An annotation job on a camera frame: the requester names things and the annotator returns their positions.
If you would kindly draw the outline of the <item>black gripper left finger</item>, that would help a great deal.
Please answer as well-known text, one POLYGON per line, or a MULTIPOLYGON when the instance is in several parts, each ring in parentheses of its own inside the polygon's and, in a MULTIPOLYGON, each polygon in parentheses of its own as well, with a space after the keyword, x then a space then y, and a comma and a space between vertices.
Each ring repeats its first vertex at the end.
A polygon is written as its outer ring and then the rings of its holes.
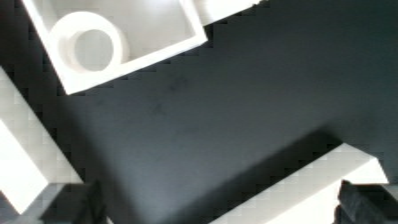
POLYGON ((107 224, 107 206, 98 182, 64 185, 39 220, 45 224, 107 224))

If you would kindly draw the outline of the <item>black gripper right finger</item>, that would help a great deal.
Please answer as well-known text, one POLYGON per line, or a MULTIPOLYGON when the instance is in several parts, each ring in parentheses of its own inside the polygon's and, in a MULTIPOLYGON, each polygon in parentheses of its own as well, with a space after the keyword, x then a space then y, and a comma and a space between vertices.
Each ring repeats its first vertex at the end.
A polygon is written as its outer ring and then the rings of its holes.
POLYGON ((341 182, 332 224, 398 224, 398 184, 341 182))

